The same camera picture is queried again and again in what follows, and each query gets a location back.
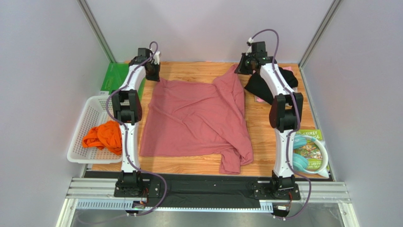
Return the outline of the dusty red t-shirt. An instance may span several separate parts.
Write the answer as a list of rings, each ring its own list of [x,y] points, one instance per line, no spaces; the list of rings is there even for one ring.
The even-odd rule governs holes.
[[[245,93],[236,65],[211,83],[161,79],[154,87],[140,155],[220,154],[221,174],[237,175],[254,160],[245,120]]]

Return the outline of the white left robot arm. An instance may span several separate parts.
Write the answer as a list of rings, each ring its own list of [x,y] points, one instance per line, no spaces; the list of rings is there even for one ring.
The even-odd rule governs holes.
[[[134,194],[144,191],[138,158],[138,129],[142,120],[139,88],[144,79],[159,81],[159,52],[139,48],[129,63],[128,75],[120,88],[112,93],[113,117],[122,133],[122,168],[116,187],[120,192]]]

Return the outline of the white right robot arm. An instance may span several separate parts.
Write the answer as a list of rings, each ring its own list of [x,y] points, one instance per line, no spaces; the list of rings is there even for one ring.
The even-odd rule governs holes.
[[[276,161],[272,171],[273,193],[290,192],[295,187],[295,176],[291,167],[292,145],[300,128],[303,95],[296,93],[279,71],[274,57],[269,57],[265,42],[247,41],[248,50],[241,55],[236,68],[237,74],[260,75],[273,96],[269,113],[270,125],[276,136]]]

